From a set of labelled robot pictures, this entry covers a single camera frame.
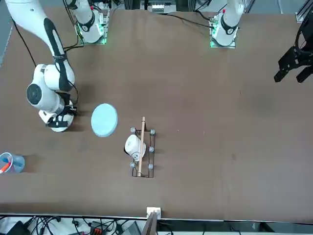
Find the orange marker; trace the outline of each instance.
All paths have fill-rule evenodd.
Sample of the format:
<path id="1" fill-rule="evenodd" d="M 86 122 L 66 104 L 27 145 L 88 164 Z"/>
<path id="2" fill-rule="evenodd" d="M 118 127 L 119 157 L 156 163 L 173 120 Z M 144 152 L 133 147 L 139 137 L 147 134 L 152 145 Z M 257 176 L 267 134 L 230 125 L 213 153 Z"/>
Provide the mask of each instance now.
<path id="1" fill-rule="evenodd" d="M 4 173 L 10 167 L 10 165 L 11 165 L 11 163 L 5 164 L 4 167 L 1 168 L 0 174 Z"/>

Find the white cup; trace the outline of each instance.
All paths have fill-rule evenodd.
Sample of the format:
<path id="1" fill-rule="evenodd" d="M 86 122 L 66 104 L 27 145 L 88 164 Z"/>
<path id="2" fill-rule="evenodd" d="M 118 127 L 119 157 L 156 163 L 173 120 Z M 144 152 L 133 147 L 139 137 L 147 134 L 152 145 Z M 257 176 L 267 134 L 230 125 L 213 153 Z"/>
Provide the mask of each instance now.
<path id="1" fill-rule="evenodd" d="M 125 151 L 136 161 L 139 161 L 141 141 L 136 135 L 131 135 L 128 137 L 125 143 Z M 146 152 L 146 144 L 143 143 L 143 154 Z"/>

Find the plastic cup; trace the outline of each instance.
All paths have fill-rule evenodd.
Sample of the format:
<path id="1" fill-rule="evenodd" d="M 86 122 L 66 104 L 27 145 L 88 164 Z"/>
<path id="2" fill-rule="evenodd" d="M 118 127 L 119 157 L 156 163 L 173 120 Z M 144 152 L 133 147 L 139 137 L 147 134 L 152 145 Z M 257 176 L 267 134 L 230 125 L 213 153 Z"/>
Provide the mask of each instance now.
<path id="1" fill-rule="evenodd" d="M 11 153 L 2 153 L 0 155 L 0 170 L 10 164 L 3 173 L 20 173 L 25 166 L 25 159 L 22 156 Z"/>

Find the table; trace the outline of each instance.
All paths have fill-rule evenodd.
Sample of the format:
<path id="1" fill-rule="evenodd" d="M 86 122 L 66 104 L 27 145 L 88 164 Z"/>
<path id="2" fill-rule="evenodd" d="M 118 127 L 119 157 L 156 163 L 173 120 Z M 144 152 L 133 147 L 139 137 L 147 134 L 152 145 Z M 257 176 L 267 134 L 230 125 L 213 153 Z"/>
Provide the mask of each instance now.
<path id="1" fill-rule="evenodd" d="M 74 43 L 65 11 L 47 14 L 64 45 Z M 27 166 L 0 177 L 0 211 L 145 217 L 155 206 L 164 218 L 312 221 L 313 80 L 297 84 L 296 71 L 273 80 L 299 25 L 293 15 L 244 14 L 240 27 L 236 49 L 211 49 L 207 28 L 116 10 L 105 46 L 68 53 L 81 115 L 64 133 L 27 103 L 34 68 L 13 31 L 0 69 L 0 152 Z M 52 63 L 48 47 L 21 32 L 35 61 Z M 118 113 L 108 138 L 91 130 L 101 103 Z M 157 133 L 151 179 L 131 177 L 123 152 L 142 116 Z"/>

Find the light blue plate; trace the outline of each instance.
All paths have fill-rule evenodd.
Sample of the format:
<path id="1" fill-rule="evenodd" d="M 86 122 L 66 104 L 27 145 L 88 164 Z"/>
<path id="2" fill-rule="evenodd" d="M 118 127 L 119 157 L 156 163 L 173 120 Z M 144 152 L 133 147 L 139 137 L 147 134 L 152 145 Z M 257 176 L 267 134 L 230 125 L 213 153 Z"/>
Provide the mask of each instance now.
<path id="1" fill-rule="evenodd" d="M 117 126 L 117 112 L 110 104 L 100 104 L 91 115 L 91 127 L 99 137 L 110 136 Z"/>

